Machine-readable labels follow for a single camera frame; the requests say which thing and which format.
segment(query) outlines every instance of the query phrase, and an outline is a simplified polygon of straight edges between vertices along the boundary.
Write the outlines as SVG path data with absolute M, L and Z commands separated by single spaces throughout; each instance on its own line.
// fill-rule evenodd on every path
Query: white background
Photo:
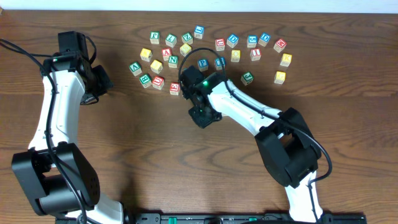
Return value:
M 398 0 L 0 0 L 3 9 L 398 13 Z

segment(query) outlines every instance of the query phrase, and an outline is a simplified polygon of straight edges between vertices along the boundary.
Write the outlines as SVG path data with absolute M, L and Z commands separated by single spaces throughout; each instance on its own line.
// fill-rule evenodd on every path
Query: cube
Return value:
M 216 39 L 216 51 L 225 50 L 225 40 L 224 39 Z
M 130 71 L 134 76 L 142 73 L 141 66 L 138 64 L 138 62 L 134 62 L 130 65 Z
M 178 65 L 178 57 L 177 56 L 170 56 L 169 57 L 169 67 L 170 68 L 177 68 Z
M 193 32 L 193 35 L 195 36 L 195 38 L 202 39 L 203 34 L 205 34 L 205 28 L 202 26 L 196 26 L 195 31 Z
M 274 83 L 283 84 L 283 82 L 285 81 L 285 78 L 286 78 L 285 72 L 276 72 Z
M 172 55 L 172 49 L 167 47 L 166 49 L 162 49 L 163 60 L 168 61 L 169 57 Z
M 292 55 L 290 54 L 283 54 L 282 58 L 280 60 L 280 65 L 288 67 L 290 63 L 292 62 Z
M 262 33 L 259 39 L 259 45 L 265 47 L 269 40 L 271 40 L 271 36 L 267 33 Z
M 226 40 L 226 44 L 230 46 L 231 48 L 234 48 L 236 44 L 238 44 L 239 37 L 235 34 L 231 34 L 230 37 Z
M 220 61 L 219 58 L 216 58 L 216 60 L 215 60 L 216 70 L 222 70 L 223 69 L 223 67 L 221 66 L 221 63 L 224 65 L 224 68 L 225 68 L 225 58 L 221 57 L 221 61 Z
M 163 65 L 162 65 L 162 63 L 160 61 L 154 60 L 154 62 L 152 62 L 152 64 L 150 65 L 150 69 L 154 73 L 159 74 L 160 71 L 162 71 L 162 69 L 163 69 Z
M 139 81 L 144 88 L 152 85 L 152 82 L 150 81 L 150 76 L 148 74 L 139 77 Z
M 252 61 L 260 60 L 260 58 L 261 58 L 261 51 L 260 51 L 260 49 L 252 49 L 252 50 L 250 51 L 250 59 L 251 59 Z
M 157 31 L 151 32 L 149 40 L 151 44 L 160 44 L 160 33 Z
M 142 49 L 139 55 L 141 56 L 141 60 L 150 62 L 150 59 L 152 58 L 152 51 L 149 49 Z
M 232 50 L 231 51 L 231 61 L 239 62 L 240 59 L 241 59 L 241 51 L 240 50 Z
M 251 72 L 246 72 L 245 74 L 242 75 L 241 81 L 243 82 L 243 85 L 248 85 L 251 82 L 253 82 L 254 77 Z
M 177 37 L 173 34 L 168 34 L 168 36 L 166 37 L 166 45 L 169 47 L 174 47 L 176 43 Z
M 287 45 L 286 41 L 284 41 L 283 39 L 279 39 L 274 45 L 274 50 L 280 53 L 285 49 L 286 45 Z
M 152 86 L 158 90 L 161 90 L 164 86 L 164 79 L 162 77 L 156 76 L 152 81 Z
M 256 47 L 256 45 L 257 45 L 257 36 L 249 35 L 248 36 L 248 48 Z
M 189 53 L 189 52 L 191 52 L 192 51 L 192 48 L 191 48 L 191 46 L 189 46 L 188 44 L 183 44 L 181 47 L 180 47 L 180 53 L 185 57 L 185 56 L 187 56 L 187 54 Z
M 192 35 L 189 32 L 187 32 L 186 34 L 182 35 L 181 38 L 182 38 L 182 42 L 184 44 L 193 44 L 193 37 L 192 37 Z
M 171 83 L 170 94 L 178 96 L 179 93 L 180 93 L 180 84 L 179 83 Z
M 209 63 L 206 59 L 201 59 L 198 61 L 199 71 L 204 72 L 209 69 Z

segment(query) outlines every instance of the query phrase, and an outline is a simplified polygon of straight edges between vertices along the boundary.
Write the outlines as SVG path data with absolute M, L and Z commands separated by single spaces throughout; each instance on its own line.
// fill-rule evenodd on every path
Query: wooden table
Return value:
M 188 115 L 192 106 L 171 96 L 177 70 L 164 63 L 162 91 L 143 89 L 129 64 L 140 60 L 141 48 L 162 61 L 168 33 L 181 35 L 195 25 L 206 27 L 193 48 L 215 47 L 215 39 L 240 37 L 239 63 L 226 71 L 243 92 L 260 102 L 299 110 L 314 136 L 333 160 L 332 175 L 317 184 L 320 204 L 332 212 L 364 212 L 369 223 L 398 219 L 398 17 L 371 14 L 66 12 L 4 11 L 1 37 L 32 53 L 58 51 L 57 34 L 78 30 L 98 48 L 95 65 L 106 69 L 114 88 L 97 105 L 82 106 L 80 149 L 96 169 L 101 190 L 130 207 L 165 213 L 259 212 L 288 210 L 283 187 L 267 173 L 253 137 L 230 118 L 206 129 Z M 158 30 L 161 44 L 149 42 Z M 252 62 L 246 38 L 268 32 L 271 42 Z M 284 38 L 283 51 L 293 55 L 283 85 L 273 84 L 281 54 L 274 42 Z M 53 223 L 31 209 L 12 173 L 14 153 L 27 149 L 39 122 L 43 84 L 39 69 L 23 55 L 0 49 L 0 222 Z M 209 52 L 187 60 L 196 65 Z M 251 71 L 244 87 L 240 76 Z M 319 160 L 319 174 L 326 171 Z

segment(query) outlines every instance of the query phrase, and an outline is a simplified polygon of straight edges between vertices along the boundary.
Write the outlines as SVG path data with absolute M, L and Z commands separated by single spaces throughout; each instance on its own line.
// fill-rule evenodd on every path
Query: yellow block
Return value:
M 239 59 L 241 59 L 241 51 L 240 50 L 232 50 L 231 51 L 231 61 L 239 62 Z
M 285 72 L 276 72 L 274 83 L 283 84 L 285 79 L 286 79 L 286 73 Z
M 291 62 L 292 62 L 292 55 L 283 54 L 282 59 L 280 60 L 280 65 L 289 66 Z
M 159 68 L 162 66 L 162 63 L 160 63 L 158 60 L 154 60 L 152 64 L 150 65 L 151 68 L 155 70 L 159 70 Z
M 142 49 L 141 50 L 141 57 L 149 58 L 151 51 L 149 49 Z
M 188 54 L 189 52 L 191 52 L 191 50 L 192 50 L 192 48 L 191 48 L 191 46 L 189 46 L 188 44 L 183 44 L 181 47 L 180 47 L 180 52 L 181 52 L 181 54 Z

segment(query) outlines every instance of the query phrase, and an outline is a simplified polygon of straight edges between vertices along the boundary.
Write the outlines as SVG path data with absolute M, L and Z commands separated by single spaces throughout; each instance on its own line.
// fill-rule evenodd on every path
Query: yellow letter cube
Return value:
M 191 48 L 191 46 L 189 46 L 188 44 L 183 44 L 181 47 L 180 47 L 180 53 L 182 54 L 182 56 L 187 56 L 187 54 L 189 53 L 189 52 L 191 52 L 192 51 L 192 48 Z
M 274 83 L 283 84 L 283 82 L 285 81 L 285 78 L 286 78 L 285 72 L 276 72 Z
M 159 74 L 160 71 L 162 71 L 162 69 L 163 69 L 163 65 L 158 60 L 154 60 L 154 62 L 152 62 L 152 64 L 150 65 L 150 69 L 154 73 Z
M 239 62 L 240 59 L 241 59 L 241 51 L 240 50 L 232 50 L 231 51 L 231 61 Z
M 152 58 L 152 51 L 149 49 L 142 49 L 140 56 L 142 60 L 150 62 L 150 59 Z
M 292 62 L 292 55 L 283 54 L 282 59 L 280 60 L 280 65 L 288 67 L 291 62 Z

